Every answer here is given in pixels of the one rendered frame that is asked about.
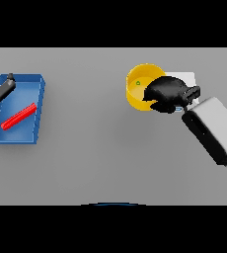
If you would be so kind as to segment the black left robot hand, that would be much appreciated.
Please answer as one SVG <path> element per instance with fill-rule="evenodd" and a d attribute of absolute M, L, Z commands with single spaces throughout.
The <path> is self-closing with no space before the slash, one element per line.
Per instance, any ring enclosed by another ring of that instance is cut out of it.
<path fill-rule="evenodd" d="M 0 85 L 0 102 L 4 100 L 16 88 L 16 81 L 12 73 L 7 75 L 7 79 Z"/>

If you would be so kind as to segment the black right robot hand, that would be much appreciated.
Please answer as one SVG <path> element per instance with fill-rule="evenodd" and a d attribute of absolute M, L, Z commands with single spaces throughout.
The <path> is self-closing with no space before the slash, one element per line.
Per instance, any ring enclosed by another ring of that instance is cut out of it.
<path fill-rule="evenodd" d="M 188 87 L 180 78 L 161 76 L 153 80 L 144 90 L 143 101 L 153 101 L 152 110 L 172 114 L 176 107 L 185 108 L 200 96 L 200 87 Z"/>

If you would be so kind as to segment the yellow bowl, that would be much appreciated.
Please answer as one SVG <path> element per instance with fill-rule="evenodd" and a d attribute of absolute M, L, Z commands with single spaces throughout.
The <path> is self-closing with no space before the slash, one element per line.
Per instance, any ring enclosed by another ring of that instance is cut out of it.
<path fill-rule="evenodd" d="M 164 70 L 153 63 L 142 63 L 133 67 L 125 78 L 125 97 L 131 107 L 141 112 L 151 111 L 155 101 L 144 101 L 146 87 L 155 79 L 165 76 Z"/>

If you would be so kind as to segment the pale square measuring scale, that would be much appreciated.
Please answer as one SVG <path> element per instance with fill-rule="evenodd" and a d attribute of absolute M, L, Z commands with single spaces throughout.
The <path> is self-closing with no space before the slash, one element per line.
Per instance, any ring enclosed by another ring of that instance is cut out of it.
<path fill-rule="evenodd" d="M 167 76 L 177 77 L 183 80 L 188 87 L 196 86 L 195 77 L 193 72 L 166 72 Z M 194 99 L 190 105 L 187 106 L 188 110 L 199 104 L 198 98 Z M 176 106 L 175 112 L 183 112 L 184 108 Z"/>

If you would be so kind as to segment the red beaker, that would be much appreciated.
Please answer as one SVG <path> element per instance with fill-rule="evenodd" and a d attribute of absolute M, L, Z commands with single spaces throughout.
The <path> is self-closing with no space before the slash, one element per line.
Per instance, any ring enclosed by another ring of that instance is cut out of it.
<path fill-rule="evenodd" d="M 31 103 L 30 105 L 28 105 L 27 107 L 23 108 L 18 113 L 16 113 L 15 115 L 13 115 L 12 117 L 10 117 L 6 121 L 4 121 L 0 125 L 0 127 L 3 130 L 7 130 L 7 129 L 13 127 L 14 125 L 18 124 L 19 122 L 21 122 L 25 118 L 27 118 L 30 115 L 32 115 L 36 110 L 37 110 L 37 105 L 35 103 Z"/>

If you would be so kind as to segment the blue tray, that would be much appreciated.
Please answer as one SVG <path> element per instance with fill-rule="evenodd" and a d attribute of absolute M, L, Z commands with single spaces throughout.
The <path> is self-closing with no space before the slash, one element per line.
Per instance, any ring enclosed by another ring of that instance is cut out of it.
<path fill-rule="evenodd" d="M 41 74 L 14 74 L 16 88 L 0 102 L 0 125 L 30 104 L 36 111 L 7 130 L 0 127 L 0 144 L 36 144 L 45 82 Z"/>

